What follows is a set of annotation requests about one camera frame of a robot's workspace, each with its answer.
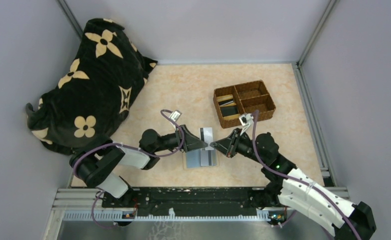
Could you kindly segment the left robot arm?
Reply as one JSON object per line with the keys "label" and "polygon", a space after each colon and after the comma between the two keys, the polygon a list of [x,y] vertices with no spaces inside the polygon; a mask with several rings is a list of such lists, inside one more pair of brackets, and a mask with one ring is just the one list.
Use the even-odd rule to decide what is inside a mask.
{"label": "left robot arm", "polygon": [[175,132],[159,135],[154,129],[143,132],[137,148],[113,142],[108,136],[96,137],[80,148],[69,160],[73,173],[89,188],[97,188],[116,199],[127,197],[132,187],[113,173],[118,165],[131,166],[141,170],[153,168],[160,160],[157,152],[191,152],[208,147],[201,138],[192,134],[186,125],[180,125]]}

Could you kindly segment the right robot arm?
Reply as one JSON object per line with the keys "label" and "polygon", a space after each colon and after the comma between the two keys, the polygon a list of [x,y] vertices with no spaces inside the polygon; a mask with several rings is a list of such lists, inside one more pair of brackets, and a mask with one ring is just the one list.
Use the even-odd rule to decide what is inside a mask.
{"label": "right robot arm", "polygon": [[279,152],[271,133],[255,139],[240,128],[210,144],[228,158],[243,155],[262,165],[270,181],[262,198],[269,204],[290,207],[320,225],[335,240],[369,240],[377,230],[373,211],[361,201],[355,204],[321,186]]}

